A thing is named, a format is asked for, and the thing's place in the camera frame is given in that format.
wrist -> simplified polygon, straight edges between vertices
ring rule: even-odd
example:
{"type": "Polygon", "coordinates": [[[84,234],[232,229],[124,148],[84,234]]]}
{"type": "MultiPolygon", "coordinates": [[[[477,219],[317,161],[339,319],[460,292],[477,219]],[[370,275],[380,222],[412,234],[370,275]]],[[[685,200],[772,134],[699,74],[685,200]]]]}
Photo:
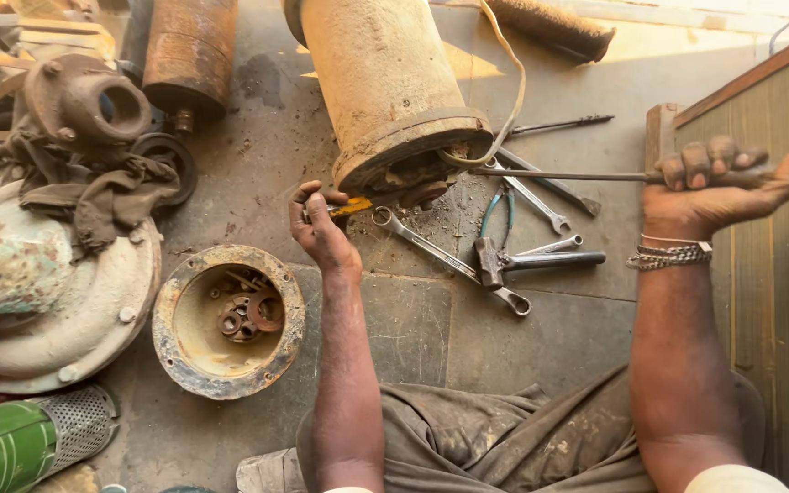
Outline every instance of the wrist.
{"type": "Polygon", "coordinates": [[[338,287],[358,286],[361,284],[361,271],[340,267],[323,268],[322,283],[338,287]]]}
{"type": "MultiPolygon", "coordinates": [[[[682,222],[675,219],[649,219],[644,218],[643,233],[645,236],[656,238],[670,238],[684,241],[711,241],[715,232],[712,228],[691,222],[682,222]]],[[[659,241],[647,241],[649,247],[659,241]]]]}

knee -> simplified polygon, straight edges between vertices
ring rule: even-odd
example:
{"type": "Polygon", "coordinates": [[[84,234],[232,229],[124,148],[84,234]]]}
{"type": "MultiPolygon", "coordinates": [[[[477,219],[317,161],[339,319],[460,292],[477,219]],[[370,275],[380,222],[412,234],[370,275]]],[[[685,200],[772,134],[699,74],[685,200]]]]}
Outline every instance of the knee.
{"type": "Polygon", "coordinates": [[[316,488],[316,462],[313,450],[313,410],[310,409],[303,415],[300,425],[297,426],[296,448],[297,462],[300,464],[300,471],[303,481],[309,491],[318,491],[316,488]]]}
{"type": "Polygon", "coordinates": [[[761,467],[766,441],[766,418],[763,398],[750,380],[733,372],[738,415],[742,422],[742,446],[745,459],[752,467],[761,467]]]}

man's arm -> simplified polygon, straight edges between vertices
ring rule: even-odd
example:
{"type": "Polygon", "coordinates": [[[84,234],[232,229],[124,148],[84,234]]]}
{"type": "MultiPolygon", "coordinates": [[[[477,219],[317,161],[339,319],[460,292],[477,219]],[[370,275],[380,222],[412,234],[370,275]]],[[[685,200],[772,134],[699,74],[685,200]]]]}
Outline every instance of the man's arm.
{"type": "MultiPolygon", "coordinates": [[[[718,229],[771,214],[789,199],[789,155],[776,179],[761,189],[704,189],[710,173],[764,159],[764,152],[740,152],[731,139],[717,138],[658,163],[668,188],[645,189],[644,234],[711,241],[718,229]]],[[[638,447],[661,493],[683,492],[710,467],[745,464],[735,383],[717,339],[707,263],[638,275],[630,372],[638,447]]]]}
{"type": "MultiPolygon", "coordinates": [[[[322,369],[313,422],[322,491],[382,493],[382,408],[359,290],[361,257],[331,220],[321,182],[301,185],[289,204],[291,233],[322,271],[322,369]],[[303,205],[312,224],[303,220],[303,205]]],[[[345,194],[332,195],[343,203],[345,194]]]]}

man's left hand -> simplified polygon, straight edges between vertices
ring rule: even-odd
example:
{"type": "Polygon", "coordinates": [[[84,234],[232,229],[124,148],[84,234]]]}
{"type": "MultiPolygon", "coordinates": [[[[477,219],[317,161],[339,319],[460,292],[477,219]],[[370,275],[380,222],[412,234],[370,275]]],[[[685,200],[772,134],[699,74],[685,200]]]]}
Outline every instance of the man's left hand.
{"type": "Polygon", "coordinates": [[[291,196],[289,215],[291,217],[291,236],[300,243],[303,250],[316,261],[322,274],[345,275],[349,280],[361,278],[361,256],[345,232],[328,215],[328,202],[344,205],[349,196],[333,192],[323,196],[319,190],[322,183],[308,182],[300,186],[291,196]],[[312,224],[303,218],[303,207],[310,214],[312,224]]]}

metal mesh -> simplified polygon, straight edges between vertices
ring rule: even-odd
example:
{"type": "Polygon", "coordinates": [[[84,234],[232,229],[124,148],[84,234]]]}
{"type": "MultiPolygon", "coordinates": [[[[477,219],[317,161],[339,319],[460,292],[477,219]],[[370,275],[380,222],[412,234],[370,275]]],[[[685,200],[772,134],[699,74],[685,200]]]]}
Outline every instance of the metal mesh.
{"type": "Polygon", "coordinates": [[[116,430],[112,397],[96,386],[45,398],[38,406],[57,431],[56,456],[46,477],[104,449],[116,430]]]}

